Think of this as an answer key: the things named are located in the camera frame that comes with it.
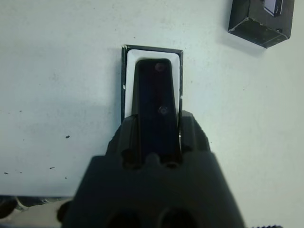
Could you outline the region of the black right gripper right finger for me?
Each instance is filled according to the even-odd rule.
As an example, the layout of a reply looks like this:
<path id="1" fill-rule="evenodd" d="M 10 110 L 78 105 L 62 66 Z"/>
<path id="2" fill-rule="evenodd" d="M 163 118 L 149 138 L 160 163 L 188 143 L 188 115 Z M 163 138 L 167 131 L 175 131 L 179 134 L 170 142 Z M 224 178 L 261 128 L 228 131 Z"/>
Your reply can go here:
<path id="1" fill-rule="evenodd" d="M 183 110 L 180 124 L 182 161 L 186 164 L 210 163 L 209 140 L 194 115 Z"/>

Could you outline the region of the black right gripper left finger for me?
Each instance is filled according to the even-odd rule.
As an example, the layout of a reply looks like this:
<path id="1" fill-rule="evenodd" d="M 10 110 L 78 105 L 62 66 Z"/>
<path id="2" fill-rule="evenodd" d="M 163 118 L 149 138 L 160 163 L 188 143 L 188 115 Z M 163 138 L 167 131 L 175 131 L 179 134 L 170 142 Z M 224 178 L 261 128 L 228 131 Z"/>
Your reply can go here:
<path id="1" fill-rule="evenodd" d="M 108 144 L 106 155 L 122 159 L 123 166 L 141 165 L 137 115 L 124 118 Z"/>

